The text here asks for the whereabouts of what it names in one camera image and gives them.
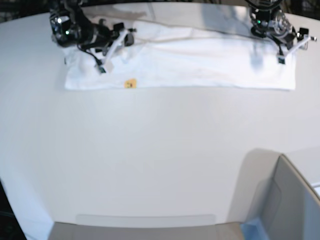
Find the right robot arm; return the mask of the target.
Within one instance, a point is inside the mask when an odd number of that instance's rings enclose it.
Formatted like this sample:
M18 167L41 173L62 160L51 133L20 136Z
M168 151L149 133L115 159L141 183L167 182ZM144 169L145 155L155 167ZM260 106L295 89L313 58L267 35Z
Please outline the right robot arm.
M52 40L60 47L76 46L78 50L92 56L98 66L102 61L91 50L106 56L111 51L112 44L124 39L120 45L129 47L134 44L135 28L126 28L123 22L116 23L109 28L106 20L100 18L97 23L92 22L82 10L82 0L49 0L49 22L52 30Z

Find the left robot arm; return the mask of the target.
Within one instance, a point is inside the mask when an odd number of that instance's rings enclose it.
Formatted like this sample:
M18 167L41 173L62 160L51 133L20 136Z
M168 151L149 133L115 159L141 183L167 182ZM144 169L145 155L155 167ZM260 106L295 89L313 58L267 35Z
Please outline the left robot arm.
M251 33L269 38L278 47L277 57L284 61L298 49L307 50L309 42L316 42L308 28L296 30L282 10L281 0L247 0L251 19Z

